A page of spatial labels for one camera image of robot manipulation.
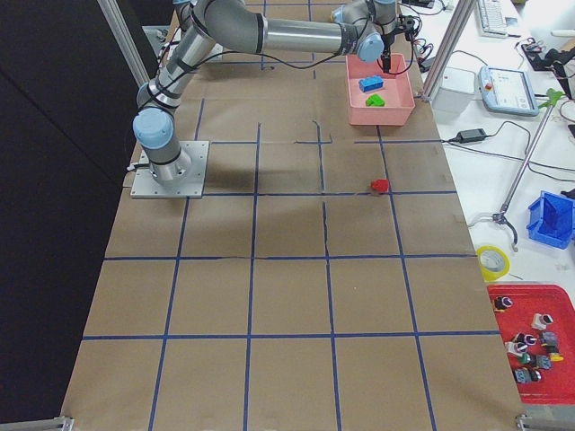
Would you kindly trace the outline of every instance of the grid line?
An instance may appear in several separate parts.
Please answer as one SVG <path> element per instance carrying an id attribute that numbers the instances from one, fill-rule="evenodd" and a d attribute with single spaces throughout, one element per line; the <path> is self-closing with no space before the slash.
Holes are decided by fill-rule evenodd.
<path id="1" fill-rule="evenodd" d="M 323 180 L 323 164 L 320 158 L 320 169 L 322 172 Z M 338 379 L 338 360 L 337 350 L 335 346 L 335 324 L 333 320 L 333 294 L 332 294 L 332 266 L 330 264 L 330 250 L 328 247 L 328 234 L 327 234 L 327 208 L 325 201 L 322 202 L 322 219 L 323 219 L 323 248 L 325 252 L 325 276 L 327 281 L 327 300 L 330 312 L 330 342 L 332 347 L 332 371 L 333 371 L 333 398 L 335 402 L 335 418 L 338 431 L 341 431 L 341 405 L 340 405 L 340 385 Z"/>
<path id="2" fill-rule="evenodd" d="M 379 126 L 377 126 L 377 134 L 379 135 L 379 138 L 380 138 L 379 148 L 381 150 L 381 156 L 382 156 L 382 159 L 384 161 L 385 177 L 389 178 L 389 173 L 388 173 L 388 169 L 387 169 L 387 160 L 385 158 L 385 145 L 384 145 L 383 139 L 381 138 L 381 129 Z M 393 190 L 391 183 L 389 184 L 389 189 Z M 437 427 L 437 424 L 435 421 L 435 414 L 433 412 L 433 404 L 431 402 L 431 395 L 429 392 L 429 381 L 428 381 L 427 372 L 425 369 L 425 361 L 423 360 L 423 352 L 421 350 L 419 330 L 417 327 L 417 319 L 415 316 L 415 307 L 413 305 L 413 297 L 411 295 L 410 280 L 409 280 L 409 276 L 407 273 L 407 266 L 405 264 L 405 255 L 403 254 L 402 236 L 401 236 L 401 232 L 399 229 L 399 220 L 398 220 L 397 211 L 395 208 L 393 192 L 390 193 L 389 199 L 390 199 L 390 204 L 391 204 L 391 209 L 392 209 L 392 216 L 394 219 L 395 234 L 397 236 L 397 246 L 399 248 L 400 260 L 402 263 L 403 280 L 405 282 L 405 291 L 407 293 L 407 300 L 408 300 L 408 304 L 409 304 L 409 308 L 410 308 L 411 323 L 413 325 L 415 345 L 417 348 L 418 359 L 420 361 L 420 370 L 421 370 L 421 379 L 423 381 L 423 390 L 425 391 L 425 398 L 426 398 L 426 402 L 428 404 L 429 421 L 431 422 L 431 429 L 433 431 L 437 431 L 438 427 Z"/>
<path id="3" fill-rule="evenodd" d="M 436 144 L 442 142 L 441 139 L 431 138 L 431 139 L 383 139 L 384 144 Z M 379 145 L 378 140 L 357 140 L 353 141 L 354 144 L 376 144 Z"/>
<path id="4" fill-rule="evenodd" d="M 196 131 L 194 132 L 194 141 L 198 140 L 199 124 L 201 123 L 202 116 L 204 115 L 204 106 L 205 105 L 206 105 L 206 99 L 202 97 L 201 102 L 199 103 L 198 121 L 196 122 Z"/>
<path id="5" fill-rule="evenodd" d="M 385 195 L 455 195 L 457 190 L 410 190 L 410 191 L 387 191 L 385 193 L 375 193 L 370 191 L 336 191 L 336 192 L 302 192 L 302 193 L 249 193 L 249 192 L 233 192 L 233 193 L 204 193 L 203 196 L 213 196 L 220 198 L 227 198 L 230 196 L 272 196 L 284 198 L 307 198 L 307 197 L 350 197 L 350 196 L 385 196 Z"/>
<path id="6" fill-rule="evenodd" d="M 256 136 L 255 150 L 255 172 L 253 176 L 253 207 L 252 207 L 252 246 L 250 250 L 250 291 L 248 294 L 248 327 L 247 342 L 245 347 L 245 377 L 243 387 L 243 431 L 248 431 L 249 419 L 249 399 L 250 399 L 250 364 L 252 360 L 252 313 L 253 313 L 253 271 L 255 266 L 255 246 L 256 246 L 256 228 L 257 228 L 257 211 L 258 211 L 258 187 L 260 177 L 260 139 L 261 124 L 258 123 L 258 132 Z"/>
<path id="7" fill-rule="evenodd" d="M 189 208 L 190 208 L 190 198 L 186 198 L 186 205 L 183 209 L 183 217 L 181 220 L 180 240 L 178 242 L 178 254 L 176 256 L 176 262 L 175 262 L 175 266 L 173 269 L 172 290 L 170 291 L 170 301 L 168 303 L 168 311 L 166 313 L 166 318 L 165 318 L 164 335 L 162 336 L 162 350 L 160 352 L 158 372 L 157 372 L 157 375 L 155 378 L 154 397 L 152 399 L 152 408 L 150 411 L 150 420 L 148 423 L 148 431 L 152 431 L 154 429 L 155 410 L 157 408 L 158 395 L 160 392 L 160 384 L 162 382 L 162 371 L 164 369 L 165 350 L 166 350 L 166 346 L 168 343 L 168 334 L 169 334 L 169 330 L 170 330 L 170 320 L 172 318 L 173 298 L 175 297 L 175 291 L 176 291 L 176 286 L 177 286 L 177 282 L 178 282 L 178 271 L 180 269 L 181 247 L 183 245 L 183 237 L 184 237 L 184 233 L 186 230 L 186 219 L 188 217 Z"/>
<path id="8" fill-rule="evenodd" d="M 254 257 L 255 260 L 351 260 L 351 259 L 466 259 L 476 258 L 475 253 L 438 253 L 438 254 L 358 254 L 330 256 L 266 256 Z M 134 260 L 222 260 L 251 259 L 250 256 L 116 256 L 104 258 L 104 261 L 134 261 Z"/>
<path id="9" fill-rule="evenodd" d="M 156 335 L 85 335 L 82 341 L 102 340 L 138 340 L 138 339 L 387 339 L 395 337 L 474 337 L 485 335 L 497 335 L 498 330 L 432 330 L 432 331 L 400 331 L 400 332 L 334 332 L 331 333 L 306 333 L 306 334 L 164 334 Z"/>

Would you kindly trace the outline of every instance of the pink tray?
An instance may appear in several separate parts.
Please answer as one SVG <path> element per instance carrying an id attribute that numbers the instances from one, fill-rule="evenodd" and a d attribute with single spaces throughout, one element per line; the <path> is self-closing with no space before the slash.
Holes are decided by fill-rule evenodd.
<path id="1" fill-rule="evenodd" d="M 349 123 L 372 126 L 404 125 L 415 108 L 407 72 L 401 75 L 384 74 L 377 62 L 365 63 L 357 56 L 347 56 L 345 62 L 348 69 Z M 401 72 L 406 66 L 402 54 L 392 54 L 392 73 Z M 384 78 L 384 88 L 374 92 L 362 92 L 359 80 L 373 75 Z M 366 106 L 366 99 L 372 94 L 379 94 L 385 101 L 385 106 Z"/>

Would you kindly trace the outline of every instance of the metal bracket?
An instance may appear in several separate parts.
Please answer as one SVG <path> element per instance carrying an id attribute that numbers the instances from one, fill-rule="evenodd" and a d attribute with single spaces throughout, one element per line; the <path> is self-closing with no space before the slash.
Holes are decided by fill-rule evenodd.
<path id="1" fill-rule="evenodd" d="M 517 422 L 517 428 L 521 431 L 575 431 L 575 424 L 572 422 L 535 419 L 525 415 L 517 416 L 515 421 Z"/>
<path id="2" fill-rule="evenodd" d="M 206 180 L 209 141 L 181 141 L 182 151 L 191 158 L 191 167 L 185 177 L 172 184 L 155 180 L 147 168 L 136 170 L 130 196 L 132 198 L 201 198 Z M 148 164 L 146 153 L 142 152 L 140 164 Z"/>
<path id="3" fill-rule="evenodd" d="M 0 431 L 72 431 L 72 418 L 54 418 L 48 420 L 32 420 L 0 425 Z"/>

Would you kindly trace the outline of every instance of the blue tape line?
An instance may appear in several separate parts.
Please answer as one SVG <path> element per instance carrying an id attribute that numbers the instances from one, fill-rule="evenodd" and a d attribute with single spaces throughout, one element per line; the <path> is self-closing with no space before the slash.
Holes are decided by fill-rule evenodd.
<path id="1" fill-rule="evenodd" d="M 335 401 L 335 417 L 337 427 L 338 431 L 341 431 L 340 385 L 338 379 L 337 350 L 335 346 L 335 324 L 333 319 L 332 267 L 330 265 L 330 250 L 327 245 L 328 244 L 327 206 L 325 202 L 322 202 L 322 219 L 323 219 L 323 247 L 325 250 L 325 276 L 327 279 L 327 300 L 330 311 L 330 341 L 332 346 L 333 398 Z"/>
<path id="2" fill-rule="evenodd" d="M 390 195 L 455 195 L 457 190 L 431 190 L 431 191 L 393 191 Z"/>
<path id="3" fill-rule="evenodd" d="M 206 99 L 202 97 L 201 103 L 199 104 L 199 114 L 198 114 L 198 122 L 196 123 L 196 132 L 194 133 L 194 140 L 198 140 L 199 136 L 199 125 L 201 124 L 201 118 L 204 114 L 204 105 L 206 104 Z"/>
<path id="4" fill-rule="evenodd" d="M 213 145 L 257 145 L 254 141 L 211 141 L 210 144 Z"/>
<path id="5" fill-rule="evenodd" d="M 155 378 L 154 397 L 152 400 L 152 408 L 151 408 L 151 412 L 150 412 L 150 421 L 148 423 L 148 431 L 152 431 L 154 429 L 155 410 L 157 408 L 158 394 L 160 391 L 160 384 L 162 381 L 162 371 L 164 369 L 165 350 L 166 350 L 166 345 L 168 342 L 168 334 L 170 331 L 170 320 L 172 318 L 173 298 L 175 297 L 176 286 L 178 283 L 178 271 L 180 269 L 179 257 L 181 256 L 181 247 L 183 245 L 183 237 L 184 237 L 184 234 L 186 231 L 186 221 L 188 219 L 189 208 L 190 208 L 190 198 L 186 198 L 186 205 L 183 209 L 183 217 L 181 220 L 180 239 L 178 242 L 178 251 L 177 251 L 178 254 L 176 256 L 175 266 L 173 269 L 172 290 L 170 292 L 170 301 L 168 303 L 168 311 L 167 311 L 166 318 L 165 318 L 164 335 L 163 335 L 163 341 L 162 341 L 162 351 L 160 353 L 158 372 L 157 372 L 157 376 Z"/>
<path id="6" fill-rule="evenodd" d="M 82 341 L 122 341 L 141 339 L 388 339 L 395 337 L 476 337 L 476 336 L 500 336 L 498 330 L 432 330 L 421 331 L 417 334 L 413 331 L 400 332 L 342 332 L 329 334 L 162 334 L 150 335 L 85 335 Z"/>
<path id="7" fill-rule="evenodd" d="M 256 260 L 345 260 L 345 259 L 399 259 L 399 254 L 358 254 L 358 255 L 334 255 L 334 256 L 263 256 L 255 257 Z M 465 259 L 476 258 L 475 253 L 467 254 L 404 254 L 406 259 Z M 134 261 L 134 260 L 223 260 L 223 259 L 250 259 L 250 256 L 121 256 L 104 258 L 104 261 Z"/>
<path id="8" fill-rule="evenodd" d="M 253 272 L 255 266 L 255 247 L 256 247 L 256 228 L 258 213 L 258 187 L 260 181 L 260 141 L 261 141 L 261 124 L 258 123 L 255 150 L 255 171 L 253 175 L 253 207 L 252 207 L 252 247 L 250 256 L 250 292 L 248 294 L 248 328 L 247 343 L 245 348 L 245 376 L 243 389 L 243 431 L 248 431 L 249 419 L 249 402 L 250 402 L 250 363 L 252 360 L 252 313 L 253 313 Z"/>
<path id="9" fill-rule="evenodd" d="M 382 156 L 382 159 L 384 162 L 385 177 L 389 178 L 389 171 L 387 168 L 387 160 L 385 158 L 384 141 L 381 138 L 381 129 L 379 126 L 377 126 L 377 135 L 379 136 L 379 139 L 380 139 L 379 149 L 381 151 L 381 156 Z M 413 332 L 415 333 L 414 334 L 415 335 L 415 345 L 417 348 L 418 359 L 420 362 L 421 379 L 423 381 L 423 390 L 425 391 L 425 399 L 426 399 L 426 402 L 428 404 L 429 421 L 431 422 L 432 430 L 437 431 L 438 428 L 437 428 L 437 424 L 435 421 L 435 414 L 433 412 L 433 405 L 431 403 L 431 395 L 429 393 L 429 381 L 428 381 L 428 377 L 427 377 L 427 371 L 425 369 L 425 362 L 423 361 L 423 352 L 421 350 L 420 337 L 418 334 L 418 327 L 417 327 L 417 319 L 415 317 L 415 307 L 413 305 L 413 298 L 411 296 L 410 280 L 409 280 L 409 276 L 407 274 L 407 266 L 405 264 L 405 255 L 403 254 L 402 236 L 400 234 L 399 220 L 398 220 L 397 212 L 395 209 L 394 194 L 392 191 L 392 185 L 391 184 L 389 186 L 389 189 L 392 192 L 392 193 L 390 193 L 389 200 L 390 200 L 391 209 L 392 209 L 392 216 L 394 219 L 395 234 L 397 236 L 397 246 L 399 248 L 400 260 L 402 262 L 403 279 L 405 282 L 405 290 L 407 293 L 407 300 L 408 300 L 408 304 L 410 307 L 411 323 L 413 325 Z"/>
<path id="10" fill-rule="evenodd" d="M 435 144 L 441 142 L 441 139 L 386 139 L 386 144 Z"/>

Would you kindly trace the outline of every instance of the black cable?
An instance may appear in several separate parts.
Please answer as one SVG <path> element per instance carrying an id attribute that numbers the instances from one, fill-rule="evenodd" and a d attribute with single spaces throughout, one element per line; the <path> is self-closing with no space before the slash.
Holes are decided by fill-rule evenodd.
<path id="1" fill-rule="evenodd" d="M 419 57 L 417 60 L 420 62 L 427 60 L 431 56 L 431 54 L 433 53 L 434 47 L 435 46 L 432 43 L 429 43 L 429 44 L 425 45 L 424 47 L 422 47 L 421 54 L 423 55 L 423 57 Z"/>
<path id="2" fill-rule="evenodd" d="M 567 103 L 573 103 L 574 101 L 572 99 L 569 99 L 567 101 L 564 101 L 561 106 L 559 107 L 559 115 L 562 116 L 563 119 L 566 119 L 567 121 L 571 122 L 571 123 L 575 123 L 575 119 L 570 119 L 569 117 L 567 117 L 565 114 L 563 114 L 563 106 L 565 106 Z"/>
<path id="3" fill-rule="evenodd" d="M 516 123 L 515 121 L 503 121 L 500 125 L 500 127 L 497 129 L 497 131 L 495 133 L 493 133 L 492 135 L 487 135 L 487 137 L 494 137 L 496 135 L 499 134 L 499 132 L 505 127 L 506 124 L 511 124 L 517 128 L 521 128 L 522 130 L 524 130 L 527 133 L 527 136 L 529 137 L 529 140 L 527 142 L 531 142 L 531 132 L 524 128 L 523 126 L 521 126 L 520 124 Z"/>
<path id="4" fill-rule="evenodd" d="M 434 13 L 424 13 L 424 12 L 416 11 L 415 9 L 413 9 L 414 7 L 423 7 L 423 6 L 417 6 L 416 4 L 402 4 L 402 5 L 413 10 L 417 15 L 434 16 L 434 15 L 439 15 L 440 13 L 442 13 L 443 11 L 445 11 L 447 9 L 446 4 L 443 2 L 443 0 L 438 0 L 438 1 L 441 3 L 441 9 L 439 9 L 438 11 L 436 11 Z"/>
<path id="5" fill-rule="evenodd" d="M 543 175 L 544 177 L 550 178 L 551 180 L 555 180 L 555 181 L 559 181 L 559 182 L 575 182 L 575 180 L 569 180 L 569 179 L 567 179 L 567 178 L 557 178 L 557 177 L 553 177 L 552 175 L 549 175 L 548 173 L 536 171 L 535 169 L 533 169 L 533 167 L 531 166 L 530 163 L 527 164 L 527 168 L 528 168 L 528 170 L 530 170 L 532 173 L 536 173 L 536 174 L 538 174 L 538 175 Z"/>
<path id="6" fill-rule="evenodd" d="M 164 45 L 162 46 L 162 48 L 160 49 L 160 52 L 158 53 L 158 58 L 157 58 L 158 68 L 157 68 L 157 70 L 155 71 L 155 75 L 156 75 L 156 76 L 157 76 L 158 73 L 160 72 L 160 67 L 161 67 L 161 65 L 162 65 L 162 62 L 164 61 L 164 57 L 165 57 L 166 52 L 170 52 L 170 47 L 171 47 L 171 46 L 177 45 L 177 44 L 180 43 L 179 41 L 177 41 L 177 42 L 174 42 L 174 41 L 173 41 L 173 40 L 175 39 L 175 37 L 176 37 L 176 34 L 178 34 L 178 31 L 180 31 L 180 29 L 181 29 L 180 26 L 176 27 L 176 30 L 173 32 L 173 35 L 172 35 L 172 37 L 170 38 L 170 41 L 167 43 L 167 45 L 164 44 Z"/>
<path id="7" fill-rule="evenodd" d="M 513 161 L 516 161 L 516 162 L 523 162 L 523 161 L 524 161 L 524 159 L 522 159 L 522 158 L 520 158 L 520 157 L 515 157 L 515 156 L 513 156 L 513 155 L 508 155 L 508 154 L 490 153 L 490 152 L 488 152 L 488 151 L 477 150 L 477 149 L 475 149 L 475 148 L 470 148 L 470 147 L 468 147 L 468 146 L 456 144 L 454 141 L 451 141 L 451 140 L 446 141 L 446 140 L 443 140 L 443 139 L 442 139 L 442 140 L 441 140 L 441 143 L 443 143 L 443 144 L 448 144 L 448 145 L 457 147 L 457 148 L 459 148 L 460 150 L 468 151 L 468 152 L 470 152 L 470 153 L 477 153 L 477 154 L 487 155 L 487 156 L 490 156 L 490 157 L 499 157 L 499 158 L 501 158 L 501 159 L 513 160 Z M 563 168 L 563 167 L 561 167 L 561 166 L 553 166 L 553 165 L 550 165 L 550 164 L 544 164 L 544 163 L 538 163 L 538 162 L 529 162 L 529 165 L 530 165 L 530 164 L 533 164 L 533 165 L 535 165 L 535 166 L 539 166 L 539 167 L 542 167 L 542 168 L 555 169 L 555 170 L 557 170 L 557 171 L 575 173 L 575 169 Z M 530 170 L 531 170 L 533 173 L 538 173 L 538 174 L 540 174 L 540 175 L 549 177 L 549 178 L 551 178 L 552 180 L 563 181 L 563 182 L 575 182 L 575 180 L 567 180 L 567 179 L 556 178 L 556 177 L 553 177 L 552 175 L 548 175 L 548 174 L 543 173 L 543 172 L 535 171 L 535 170 L 533 170 L 533 168 L 531 168 Z"/>
<path id="8" fill-rule="evenodd" d="M 413 46 L 413 42 L 412 42 L 412 43 L 411 43 L 411 59 L 410 59 L 410 64 L 409 64 L 407 67 L 405 67 L 401 72 L 384 72 L 384 73 L 385 73 L 385 74 L 388 74 L 388 75 L 392 75 L 392 76 L 397 76 L 397 75 L 402 75 L 402 74 L 404 74 L 405 72 L 407 72 L 408 70 L 410 70 L 411 65 L 413 65 L 413 63 L 415 63 L 415 62 L 413 61 L 413 57 L 415 56 L 415 52 L 414 52 L 414 51 L 415 51 L 415 47 Z M 384 71 L 384 65 L 383 65 L 382 63 L 380 63 L 379 60 L 377 60 L 377 65 L 381 68 L 381 70 L 382 70 L 382 72 L 383 72 L 383 71 Z"/>
<path id="9" fill-rule="evenodd" d="M 513 234 L 513 242 L 511 244 L 511 248 L 513 250 L 517 251 L 516 247 L 518 245 L 519 236 L 518 236 L 518 231 L 515 229 L 515 226 L 513 224 L 511 224 L 511 222 L 505 216 L 500 218 L 499 224 L 504 224 L 511 230 L 511 233 Z"/>
<path id="10" fill-rule="evenodd" d="M 160 90 L 156 93 L 156 94 L 152 94 L 150 95 L 149 99 L 147 99 L 144 103 L 141 104 L 140 108 L 137 110 L 138 112 L 140 112 L 150 101 L 152 101 L 153 99 L 155 99 L 157 96 L 159 96 L 160 94 L 165 94 L 164 91 L 167 91 L 172 85 L 176 84 L 178 81 L 180 81 L 185 75 L 188 75 L 192 72 L 194 72 L 195 70 L 198 69 L 198 67 L 202 66 L 203 64 L 207 63 L 209 60 L 219 57 L 219 56 L 223 56 L 225 54 L 237 54 L 238 51 L 223 51 L 223 52 L 219 52 L 217 54 L 211 55 L 209 57 L 204 58 L 203 60 L 199 61 L 198 63 L 196 63 L 194 66 L 190 66 L 190 70 L 189 71 L 184 71 L 181 72 L 179 75 L 177 75 L 175 78 L 173 78 L 166 86 L 164 87 L 160 87 Z"/>
<path id="11" fill-rule="evenodd" d="M 488 64 L 487 64 L 483 59 L 477 57 L 475 54 L 472 54 L 471 52 L 463 51 L 463 50 L 461 50 L 461 49 L 456 49 L 455 51 L 453 51 L 453 52 L 451 53 L 451 55 L 454 55 L 456 52 L 459 52 L 459 53 L 461 53 L 461 54 L 466 54 L 467 56 L 476 58 L 476 59 L 478 59 L 479 61 L 481 61 L 484 65 L 488 66 Z"/>
<path id="12" fill-rule="evenodd" d="M 413 38 L 417 38 L 421 33 L 421 29 L 423 28 L 423 20 L 420 16 L 413 16 L 412 18 L 417 21 L 417 29 L 415 29 L 413 33 Z"/>
<path id="13" fill-rule="evenodd" d="M 366 23 L 363 26 L 363 29 L 361 30 L 361 32 L 359 33 L 358 36 L 358 40 L 361 39 L 361 36 L 363 36 L 363 33 L 366 31 L 367 25 L 369 24 L 370 20 L 372 19 L 371 13 L 369 13 L 367 16 L 362 17 L 362 18 L 357 18 L 356 21 L 352 22 L 351 25 L 355 25 L 356 22 L 362 21 L 364 20 Z"/>
<path id="14" fill-rule="evenodd" d="M 569 76 L 557 76 L 556 75 L 555 78 L 557 78 L 557 79 L 571 79 L 573 76 L 575 76 L 575 74 L 571 74 Z"/>
<path id="15" fill-rule="evenodd" d="M 296 65 L 292 65 L 291 63 L 288 63 L 284 60 L 280 60 L 277 57 L 274 56 L 270 56 L 269 54 L 254 54 L 254 55 L 258 55 L 258 56 L 262 56 L 262 57 L 266 57 L 266 58 L 271 58 L 272 60 L 276 60 L 277 62 L 281 63 L 282 65 L 288 66 L 288 67 L 292 67 L 294 69 L 298 69 L 298 70 L 306 70 L 306 69 L 311 69 L 312 67 L 316 67 L 319 66 L 321 63 L 325 63 L 326 61 L 331 60 L 332 58 L 336 58 L 339 56 L 339 54 L 333 54 L 329 57 L 324 58 L 323 60 L 320 61 L 316 61 L 315 63 L 312 63 L 311 65 L 307 65 L 307 66 L 296 66 Z"/>

